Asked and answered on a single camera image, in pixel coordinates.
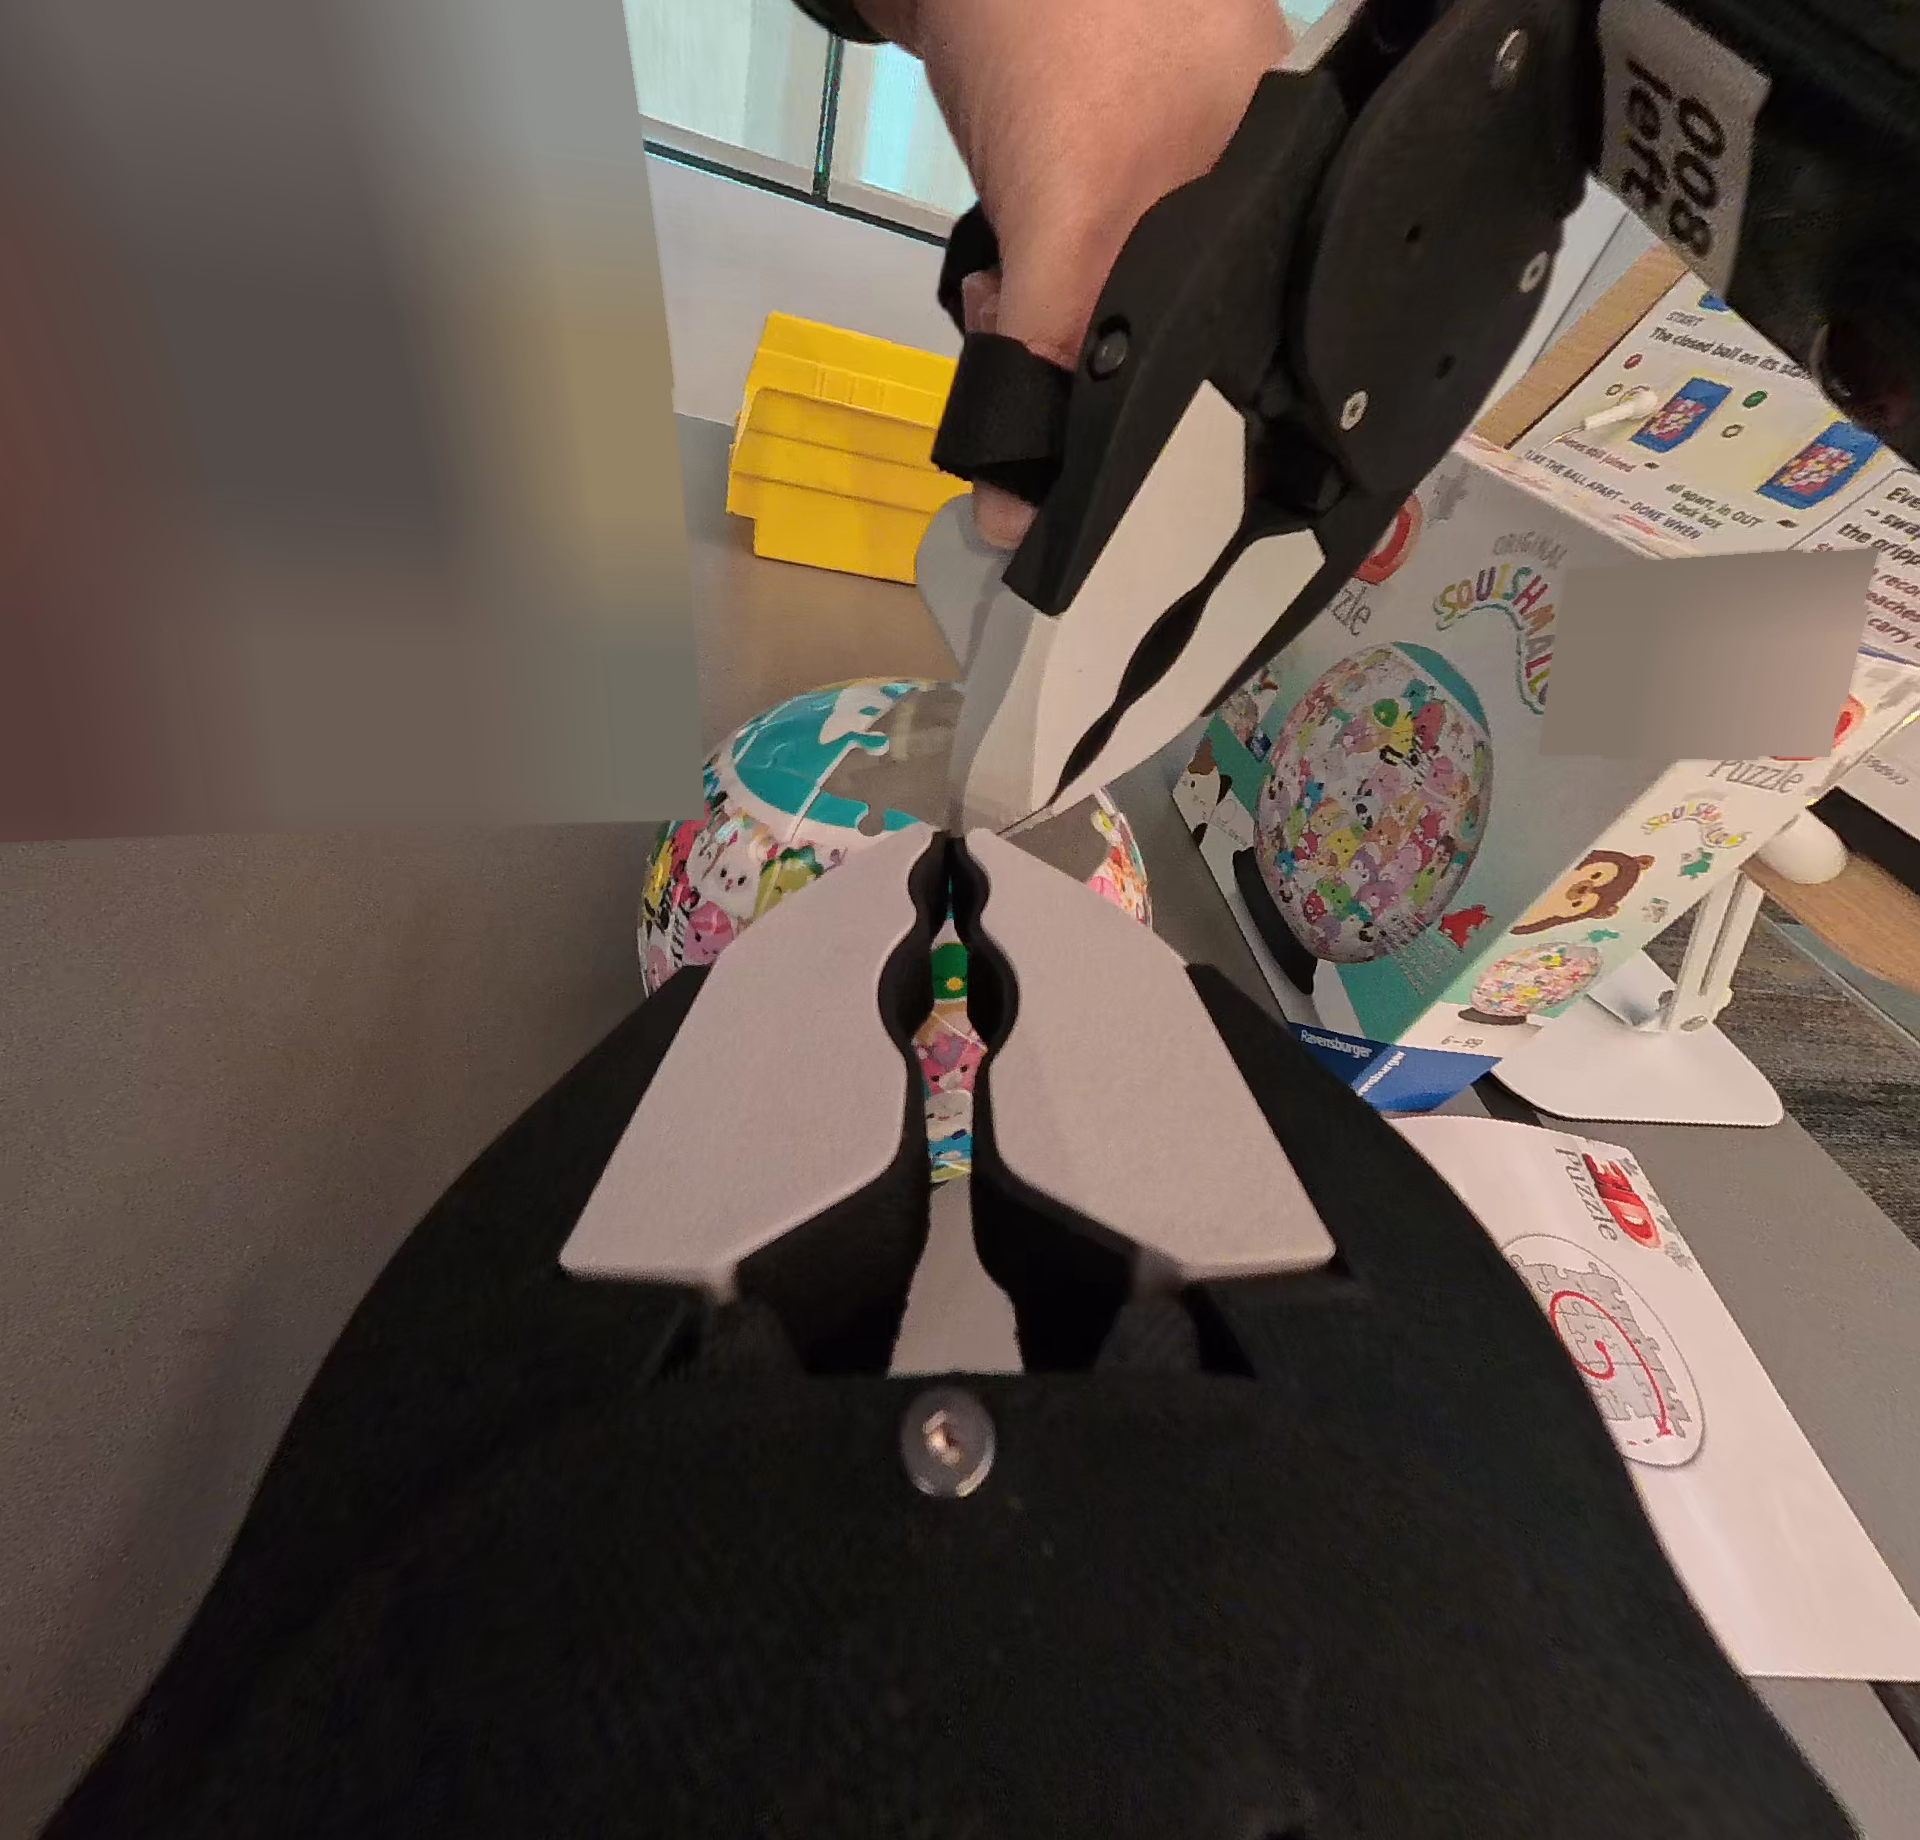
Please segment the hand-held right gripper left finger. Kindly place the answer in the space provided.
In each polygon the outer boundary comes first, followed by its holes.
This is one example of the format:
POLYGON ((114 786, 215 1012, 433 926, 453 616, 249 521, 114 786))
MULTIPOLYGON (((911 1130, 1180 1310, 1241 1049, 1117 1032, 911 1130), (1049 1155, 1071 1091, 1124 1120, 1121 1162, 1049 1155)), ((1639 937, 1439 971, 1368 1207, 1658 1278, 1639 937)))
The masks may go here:
POLYGON ((888 1372, 929 1238, 914 1034, 946 852, 925 826, 886 836, 646 1007, 665 1049, 563 1277, 752 1304, 806 1372, 888 1372))

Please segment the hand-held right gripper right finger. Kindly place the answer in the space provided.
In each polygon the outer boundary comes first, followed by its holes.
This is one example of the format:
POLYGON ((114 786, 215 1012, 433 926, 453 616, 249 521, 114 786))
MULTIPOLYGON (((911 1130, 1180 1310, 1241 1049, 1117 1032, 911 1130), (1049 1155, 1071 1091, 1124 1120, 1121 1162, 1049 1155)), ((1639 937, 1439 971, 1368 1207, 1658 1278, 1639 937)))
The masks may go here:
POLYGON ((983 1038, 973 1248, 1024 1372, 1092 1372, 1133 1304, 1331 1269, 1331 1229, 1165 942, 983 831, 959 840, 959 934, 983 1038))

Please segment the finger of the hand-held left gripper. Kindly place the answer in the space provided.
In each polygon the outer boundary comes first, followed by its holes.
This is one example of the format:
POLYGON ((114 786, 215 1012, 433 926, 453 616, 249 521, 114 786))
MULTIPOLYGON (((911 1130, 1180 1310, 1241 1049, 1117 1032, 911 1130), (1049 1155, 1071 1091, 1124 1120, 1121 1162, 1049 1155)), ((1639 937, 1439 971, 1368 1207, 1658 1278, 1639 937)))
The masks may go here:
POLYGON ((965 688, 936 815, 946 834, 1005 831, 1054 805, 1140 644, 1208 578, 1241 507, 1245 419, 1202 382, 1060 614, 1010 586, 1013 556, 980 537, 971 499, 936 512, 914 586, 965 688))
POLYGON ((1212 573, 1154 620, 1117 685, 1066 757, 1042 815, 1140 768, 1281 648, 1275 632, 1323 570, 1319 531, 1236 537, 1212 573))

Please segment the colourful puzzle ball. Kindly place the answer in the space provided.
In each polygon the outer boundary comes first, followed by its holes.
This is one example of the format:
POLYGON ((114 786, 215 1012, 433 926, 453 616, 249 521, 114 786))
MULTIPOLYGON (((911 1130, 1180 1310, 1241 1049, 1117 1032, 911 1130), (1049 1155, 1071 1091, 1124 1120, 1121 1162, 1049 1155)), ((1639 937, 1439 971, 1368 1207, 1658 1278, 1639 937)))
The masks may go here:
MULTIPOLYGON (((781 702, 728 734, 703 765, 703 813, 660 829, 637 896, 646 991, 710 964, 753 917, 944 800, 962 688, 860 678, 781 702)), ((1047 867, 1151 926, 1146 864, 1113 793, 1025 834, 1047 867)), ((973 1170, 973 1084, 983 1045, 968 1010, 971 962, 951 916, 930 943, 930 1007, 914 1034, 934 1187, 973 1170)))

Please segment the puzzle box with ball picture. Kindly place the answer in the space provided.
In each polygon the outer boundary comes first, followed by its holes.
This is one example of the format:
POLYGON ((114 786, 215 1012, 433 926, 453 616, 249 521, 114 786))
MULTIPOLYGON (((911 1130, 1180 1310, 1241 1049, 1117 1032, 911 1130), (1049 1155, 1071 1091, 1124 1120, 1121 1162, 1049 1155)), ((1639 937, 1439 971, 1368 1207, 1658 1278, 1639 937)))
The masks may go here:
POLYGON ((1840 662, 1870 573, 1688 552, 1463 438, 1170 790, 1308 1054, 1423 1116, 1738 875, 1914 710, 1840 662))

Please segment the person's left hand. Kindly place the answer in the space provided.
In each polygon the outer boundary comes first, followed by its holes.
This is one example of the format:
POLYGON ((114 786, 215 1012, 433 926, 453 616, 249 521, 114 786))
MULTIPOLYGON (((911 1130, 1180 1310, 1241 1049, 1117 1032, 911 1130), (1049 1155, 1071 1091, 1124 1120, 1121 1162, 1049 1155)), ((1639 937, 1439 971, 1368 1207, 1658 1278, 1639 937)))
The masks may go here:
POLYGON ((1275 0, 853 0, 911 52, 997 234, 968 326, 1071 370, 1121 246, 1212 167, 1289 35, 1275 0))

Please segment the printed instruction board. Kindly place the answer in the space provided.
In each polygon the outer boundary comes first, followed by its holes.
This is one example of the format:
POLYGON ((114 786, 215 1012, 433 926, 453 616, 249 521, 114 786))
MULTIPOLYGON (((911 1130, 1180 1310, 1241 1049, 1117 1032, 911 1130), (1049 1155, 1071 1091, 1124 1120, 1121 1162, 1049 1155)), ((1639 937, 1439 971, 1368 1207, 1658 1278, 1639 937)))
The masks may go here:
POLYGON ((1523 370, 1476 434, 1671 552, 1870 564, 1862 648, 1916 664, 1914 458, 1647 246, 1523 370))

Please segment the white metal stand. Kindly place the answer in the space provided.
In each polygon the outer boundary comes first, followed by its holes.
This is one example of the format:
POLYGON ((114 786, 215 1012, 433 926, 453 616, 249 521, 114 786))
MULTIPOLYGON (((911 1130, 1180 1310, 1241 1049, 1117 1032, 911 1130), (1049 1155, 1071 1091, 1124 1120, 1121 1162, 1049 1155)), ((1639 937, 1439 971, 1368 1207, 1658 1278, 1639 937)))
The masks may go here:
POLYGON ((1765 885, 1824 885, 1845 864, 1836 831, 1799 813, 1688 916, 1674 975, 1634 954, 1542 1038, 1502 1058, 1489 1084, 1560 1122, 1778 1125, 1783 1097, 1717 1021, 1732 1003, 1765 885))

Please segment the white instruction leaflet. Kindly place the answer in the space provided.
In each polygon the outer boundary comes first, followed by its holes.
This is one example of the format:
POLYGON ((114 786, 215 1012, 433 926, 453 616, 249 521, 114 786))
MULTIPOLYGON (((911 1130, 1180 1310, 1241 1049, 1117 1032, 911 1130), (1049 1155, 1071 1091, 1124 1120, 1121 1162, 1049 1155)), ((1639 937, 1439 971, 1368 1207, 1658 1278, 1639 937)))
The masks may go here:
POLYGON ((1912 1601, 1638 1157, 1468 1116, 1401 1116, 1395 1128, 1540 1307, 1738 1669, 1914 1683, 1912 1601))

